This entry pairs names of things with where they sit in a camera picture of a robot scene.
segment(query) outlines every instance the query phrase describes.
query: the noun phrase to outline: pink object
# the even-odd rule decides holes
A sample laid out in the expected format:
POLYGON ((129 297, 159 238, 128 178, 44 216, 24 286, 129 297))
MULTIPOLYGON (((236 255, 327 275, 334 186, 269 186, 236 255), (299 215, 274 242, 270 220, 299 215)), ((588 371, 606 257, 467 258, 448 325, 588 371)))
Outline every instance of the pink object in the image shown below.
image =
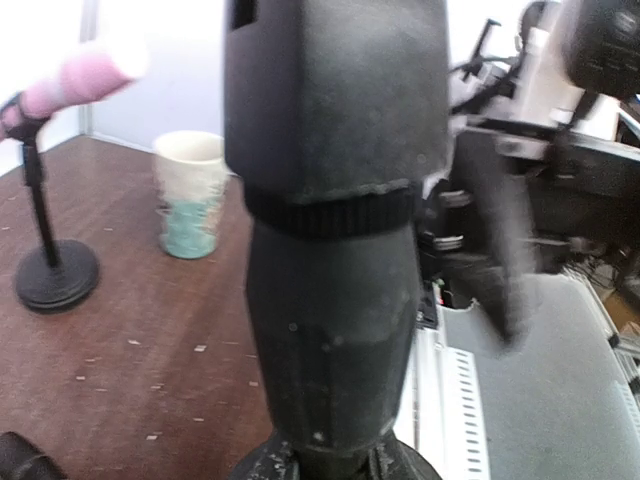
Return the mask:
MULTIPOLYGON (((74 105, 103 100, 140 79, 146 72, 148 56, 144 44, 131 38, 112 38, 85 43, 68 57, 58 71, 36 81, 20 96, 24 113, 41 119, 74 105)), ((17 126, 22 117, 16 108, 2 116, 8 126, 17 126)), ((6 133, 0 128, 0 141, 6 133)))

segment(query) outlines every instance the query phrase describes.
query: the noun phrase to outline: white vented panel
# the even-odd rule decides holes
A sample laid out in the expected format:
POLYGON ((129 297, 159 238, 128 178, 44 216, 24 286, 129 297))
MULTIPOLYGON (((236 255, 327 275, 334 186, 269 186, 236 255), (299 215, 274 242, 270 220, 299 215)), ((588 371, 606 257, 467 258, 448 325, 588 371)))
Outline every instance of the white vented panel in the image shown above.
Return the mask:
POLYGON ((411 355, 409 356, 409 364, 407 365, 407 375, 404 381, 402 397, 400 398, 398 418, 396 419, 396 424, 393 427, 393 432, 396 434, 398 440, 414 449, 417 448, 415 355, 416 348, 414 345, 411 349, 411 355))
POLYGON ((416 339, 416 376, 418 382, 418 438, 416 450, 438 474, 447 476, 445 455, 445 411, 442 381, 444 331, 418 329, 416 339))
POLYGON ((638 437, 638 441, 640 442, 640 409, 638 409, 638 404, 636 403, 636 399, 631 392, 631 389, 627 385, 617 385, 620 393, 622 394, 622 398, 624 399, 624 403, 627 407, 627 411, 629 412, 629 416, 631 417, 631 422, 636 432, 636 436, 638 437))
POLYGON ((474 357, 447 348, 444 355, 447 479, 489 480, 484 414, 474 357))

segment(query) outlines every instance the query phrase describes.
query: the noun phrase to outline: teal pattern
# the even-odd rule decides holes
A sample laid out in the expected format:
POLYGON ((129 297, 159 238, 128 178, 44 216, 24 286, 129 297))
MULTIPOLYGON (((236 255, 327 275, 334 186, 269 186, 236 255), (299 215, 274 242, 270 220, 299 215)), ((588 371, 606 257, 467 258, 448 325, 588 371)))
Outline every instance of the teal pattern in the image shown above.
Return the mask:
POLYGON ((216 236, 208 225, 217 201, 169 203, 165 214, 165 233, 161 236, 164 250, 174 257, 193 260, 206 257, 216 248, 216 236))

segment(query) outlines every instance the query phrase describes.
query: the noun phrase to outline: black object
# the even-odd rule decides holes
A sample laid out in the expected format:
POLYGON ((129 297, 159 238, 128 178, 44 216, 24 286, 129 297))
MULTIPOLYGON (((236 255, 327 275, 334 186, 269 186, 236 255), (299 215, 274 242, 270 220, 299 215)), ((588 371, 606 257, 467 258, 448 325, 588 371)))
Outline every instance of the black object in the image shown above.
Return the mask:
POLYGON ((473 202, 448 208, 447 231, 464 243, 441 252, 443 272, 478 300, 493 329, 511 343, 532 304, 521 279, 535 268, 527 244, 514 241, 532 236, 524 185, 510 175, 495 139, 467 128, 456 141, 450 189, 468 192, 473 202))
POLYGON ((425 286, 420 308, 418 309, 418 327, 437 330, 440 321, 438 319, 438 309, 436 298, 431 285, 425 286))
MULTIPOLYGON (((581 110, 587 111, 586 106, 593 98, 586 98, 585 108, 581 110)), ((557 143, 558 128, 521 122, 470 117, 469 125, 459 134, 458 151, 467 143, 467 156, 475 156, 478 161, 499 152, 505 171, 516 182, 526 185, 534 232, 530 237, 521 238, 537 248, 538 258, 545 259, 538 265, 539 271, 557 273, 568 261, 580 261, 584 255, 598 255, 622 272, 635 271, 640 252, 640 217, 635 214, 640 210, 639 149, 561 130, 564 138, 557 143), (496 134, 503 133, 509 135, 508 141, 496 143, 496 137, 500 136, 496 134), (530 140, 536 140, 536 148, 530 148, 530 140), (553 158, 541 155, 542 142, 554 144, 553 158), (624 252, 624 255, 617 258, 607 252, 624 252)), ((459 158, 456 155, 447 187, 450 192, 444 194, 453 192, 463 198, 464 188, 454 182, 455 172, 461 166, 459 158)), ((475 195, 469 198, 474 202, 461 211, 447 209, 446 228, 440 233, 443 237, 464 236, 464 246, 458 252, 436 252, 433 241, 424 241, 419 236, 423 264, 439 265, 441 271, 447 273, 443 268, 447 257, 463 254, 469 264, 477 263, 469 270, 474 272, 483 261, 490 260, 492 255, 482 257, 482 252, 486 253, 487 222, 474 205, 475 195)), ((618 275, 620 282, 624 277, 618 275)), ((487 279, 480 275, 476 282, 482 287, 487 279)), ((623 296, 629 291, 626 284, 619 288, 623 296)))
POLYGON ((522 17, 520 17, 519 30, 523 48, 529 43, 531 30, 541 26, 544 14, 556 8, 560 8, 560 3, 555 0, 534 1, 525 8, 524 12, 522 12, 522 17))
POLYGON ((0 478, 3 480, 66 480, 53 460, 17 433, 0 435, 0 478))
POLYGON ((562 56, 577 86, 626 100, 640 90, 640 5, 574 0, 560 21, 562 56))
POLYGON ((640 377, 635 377, 629 382, 629 388, 634 395, 640 394, 640 377))
POLYGON ((482 67, 485 63, 502 62, 502 63, 511 64, 514 60, 517 60, 517 57, 476 57, 473 60, 470 60, 466 63, 456 65, 455 67, 449 70, 449 75, 456 72, 460 72, 460 71, 463 71, 466 73, 475 72, 476 70, 478 70, 478 67, 482 67))
POLYGON ((493 27, 499 27, 500 22, 493 20, 491 18, 487 19, 484 24, 484 28, 482 29, 482 33, 480 34, 480 38, 476 42, 476 46, 473 49, 473 55, 471 55, 471 60, 469 62, 469 68, 465 69, 465 74, 462 77, 463 81, 467 81, 470 75, 478 76, 480 70, 482 69, 482 63, 476 63, 476 60, 482 58, 482 50, 484 49, 487 40, 489 39, 489 35, 491 34, 491 30, 493 27))
POLYGON ((609 346, 615 350, 616 348, 618 348, 620 346, 620 335, 618 335, 617 333, 614 333, 613 335, 611 335, 609 337, 609 346))
POLYGON ((444 1, 252 5, 229 4, 226 158, 255 217, 275 433, 231 479, 437 479, 392 428, 422 291, 416 185, 447 159, 444 1))
MULTIPOLYGON (((413 449, 396 440, 393 433, 386 435, 363 459, 353 480, 440 480, 440 476, 413 449)), ((319 471, 327 467, 315 464, 319 471)), ((332 480, 342 480, 343 468, 339 465, 333 471, 332 480)), ((325 478, 316 477, 313 471, 305 471, 295 455, 291 444, 276 434, 264 445, 251 452, 235 468, 229 480, 271 479, 300 480, 325 478)))
POLYGON ((15 277, 20 301, 38 313, 58 313, 74 308, 98 285, 98 259, 89 247, 74 241, 56 242, 47 214, 42 189, 44 170, 37 147, 37 135, 48 119, 27 117, 16 95, 0 109, 17 107, 25 121, 19 127, 3 124, 10 138, 22 142, 25 185, 31 190, 33 208, 42 239, 42 247, 32 251, 19 265, 15 277))
POLYGON ((500 95, 505 89, 509 91, 510 89, 508 86, 520 74, 525 58, 525 50, 522 50, 522 52, 520 52, 520 56, 504 76, 498 78, 491 85, 475 93, 471 98, 451 107, 451 115, 460 115, 465 113, 474 115, 478 114, 493 98, 500 95))
POLYGON ((595 92, 591 92, 589 90, 585 90, 580 95, 580 100, 578 100, 578 104, 576 105, 573 114, 571 115, 571 120, 566 125, 563 125, 564 131, 572 130, 578 122, 587 118, 587 115, 591 112, 596 102, 598 101, 600 95, 595 92))

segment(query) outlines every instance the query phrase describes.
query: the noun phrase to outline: black rubber grip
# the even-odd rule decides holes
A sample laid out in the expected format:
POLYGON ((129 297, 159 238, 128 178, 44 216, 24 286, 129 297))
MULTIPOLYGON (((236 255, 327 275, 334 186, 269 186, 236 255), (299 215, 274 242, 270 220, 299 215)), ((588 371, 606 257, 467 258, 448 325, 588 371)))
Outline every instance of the black rubber grip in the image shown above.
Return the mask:
POLYGON ((384 195, 300 205, 245 186, 249 212, 258 220, 293 237, 339 240, 384 233, 414 219, 422 189, 414 186, 384 195))

